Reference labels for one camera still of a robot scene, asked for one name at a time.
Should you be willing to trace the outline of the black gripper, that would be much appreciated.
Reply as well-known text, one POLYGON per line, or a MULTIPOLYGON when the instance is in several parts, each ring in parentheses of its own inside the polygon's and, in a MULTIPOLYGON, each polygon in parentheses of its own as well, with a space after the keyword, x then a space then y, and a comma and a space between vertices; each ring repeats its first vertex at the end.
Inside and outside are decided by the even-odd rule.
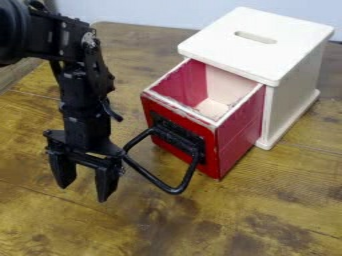
MULTIPOLYGON (((111 110, 107 93, 112 91, 114 78, 106 76, 103 89, 94 88, 84 72, 67 71, 58 75, 60 86, 59 110, 63 130, 47 130, 47 153, 51 171, 60 188, 76 179, 76 165, 96 168, 98 157, 120 158, 122 149, 111 142, 111 118, 123 118, 111 110)), ((122 167, 112 165, 95 170, 98 201, 106 202, 118 189, 122 167)))

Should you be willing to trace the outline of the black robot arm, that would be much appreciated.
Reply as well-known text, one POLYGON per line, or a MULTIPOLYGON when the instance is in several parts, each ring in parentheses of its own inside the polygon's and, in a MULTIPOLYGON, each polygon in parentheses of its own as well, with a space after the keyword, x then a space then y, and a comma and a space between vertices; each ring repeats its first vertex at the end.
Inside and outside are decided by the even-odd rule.
POLYGON ((38 0, 0 0, 0 67, 27 57, 50 61, 60 88, 64 128, 47 130, 47 154, 56 183, 66 188, 76 167, 95 170, 98 200, 118 188, 123 151, 111 142, 114 80, 88 23, 52 13, 38 0))

